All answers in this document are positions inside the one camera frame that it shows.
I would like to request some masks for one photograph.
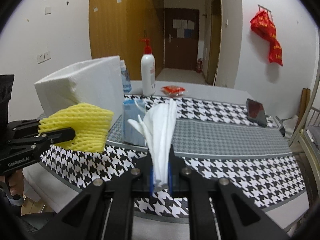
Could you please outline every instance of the yellow foam net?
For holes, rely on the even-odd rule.
[[[70,106],[40,121],[39,134],[71,127],[72,141],[55,144],[61,148],[102,153],[108,137],[113,112],[87,103]]]

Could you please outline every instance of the wooden wardrobe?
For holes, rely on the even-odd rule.
[[[164,0],[90,0],[92,58],[119,55],[132,80],[141,80],[140,61],[150,38],[156,76],[164,67]]]

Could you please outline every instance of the blue bottle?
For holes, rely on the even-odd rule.
[[[120,68],[121,68],[123,92],[129,93],[131,91],[132,87],[131,87],[131,83],[130,83],[129,72],[127,71],[127,68],[124,64],[124,60],[120,60]]]

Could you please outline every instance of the tiled floor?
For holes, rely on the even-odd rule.
[[[185,82],[206,85],[202,73],[193,70],[165,68],[156,79],[157,81]]]

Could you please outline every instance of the person's hand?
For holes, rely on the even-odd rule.
[[[16,171],[12,176],[9,178],[9,186],[11,195],[22,195],[23,188],[24,188],[24,181],[23,181],[23,173],[22,169]],[[5,177],[0,176],[0,181],[5,182]]]

